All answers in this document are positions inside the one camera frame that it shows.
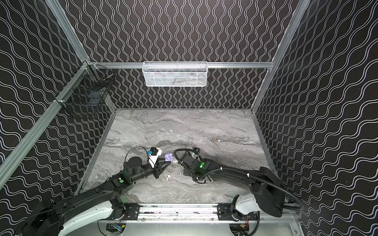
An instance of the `white wavy line pattern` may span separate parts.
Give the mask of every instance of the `white wavy line pattern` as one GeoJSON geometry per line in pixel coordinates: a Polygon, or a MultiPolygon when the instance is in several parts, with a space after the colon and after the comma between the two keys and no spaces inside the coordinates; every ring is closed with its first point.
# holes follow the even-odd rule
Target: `white wavy line pattern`
{"type": "Polygon", "coordinates": [[[267,69],[210,69],[205,87],[147,87],[139,69],[114,70],[120,108],[250,108],[267,69]]]}
{"type": "Polygon", "coordinates": [[[94,120],[75,120],[64,109],[58,113],[0,191],[0,235],[9,235],[36,203],[75,193],[109,118],[106,106],[94,120]],[[12,227],[3,230],[7,225],[12,227]]]}
{"type": "Polygon", "coordinates": [[[0,163],[81,62],[44,0],[0,1],[0,163]]]}
{"type": "Polygon", "coordinates": [[[313,0],[257,111],[307,236],[378,233],[377,12],[313,0]]]}
{"type": "Polygon", "coordinates": [[[272,61],[298,0],[60,0],[96,62],[272,61]]]}

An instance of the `marble tabletop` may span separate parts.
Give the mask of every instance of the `marble tabletop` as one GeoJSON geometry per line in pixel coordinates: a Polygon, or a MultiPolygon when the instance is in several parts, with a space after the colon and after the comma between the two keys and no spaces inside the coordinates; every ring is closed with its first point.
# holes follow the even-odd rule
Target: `marble tabletop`
{"type": "MultiPolygon", "coordinates": [[[[248,170],[268,167],[249,110],[118,110],[81,192],[119,172],[126,153],[134,146],[148,150],[160,147],[163,156],[178,148],[199,147],[202,158],[224,165],[248,170]]],[[[147,162],[144,150],[134,149],[127,159],[133,156],[147,162]]],[[[237,194],[248,193],[222,182],[197,184],[189,176],[180,175],[181,169],[171,164],[159,179],[141,179],[121,198],[124,202],[226,203],[237,194]]]]}

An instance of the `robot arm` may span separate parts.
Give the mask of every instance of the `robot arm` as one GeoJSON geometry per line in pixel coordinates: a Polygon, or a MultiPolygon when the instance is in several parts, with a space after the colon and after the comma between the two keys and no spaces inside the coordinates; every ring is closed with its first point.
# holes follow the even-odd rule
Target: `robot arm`
{"type": "MultiPolygon", "coordinates": [[[[120,196],[133,187],[133,183],[149,175],[156,179],[167,168],[170,161],[158,157],[159,148],[151,148],[147,164],[142,165],[139,157],[132,157],[124,162],[124,169],[108,178],[100,186],[61,201],[43,201],[34,209],[34,215],[28,217],[17,228],[15,235],[28,236],[64,236],[69,232],[100,219],[119,220],[125,216],[125,205],[120,196]]],[[[235,221],[244,219],[253,211],[263,210],[272,216],[282,216],[282,209],[301,210],[284,205],[285,195],[300,200],[285,190],[279,179],[267,168],[260,170],[242,170],[221,165],[211,159],[202,159],[199,149],[177,149],[174,151],[179,164],[184,166],[184,175],[203,184],[205,177],[226,182],[251,191],[244,196],[235,196],[228,213],[223,215],[235,221]],[[177,156],[178,151],[185,151],[177,156]]]]}
{"type": "Polygon", "coordinates": [[[121,219],[125,209],[120,196],[138,179],[152,174],[159,178],[170,163],[156,157],[152,168],[150,164],[142,165],[141,158],[132,157],[123,164],[122,171],[96,188],[67,200],[40,202],[33,211],[36,214],[23,221],[15,235],[64,236],[96,220],[121,219]]]}
{"type": "Polygon", "coordinates": [[[203,184],[201,181],[208,176],[212,180],[226,182],[251,192],[244,196],[235,196],[231,204],[234,219],[242,219],[253,211],[262,210],[272,216],[281,217],[283,208],[302,209],[302,207],[284,205],[286,195],[294,198],[298,203],[301,201],[289,193],[268,168],[260,167],[257,171],[225,166],[212,159],[202,159],[199,148],[177,149],[174,151],[174,155],[179,164],[185,167],[184,175],[191,176],[195,182],[203,184]],[[185,153],[179,157],[177,154],[179,151],[185,151],[185,153]]]}

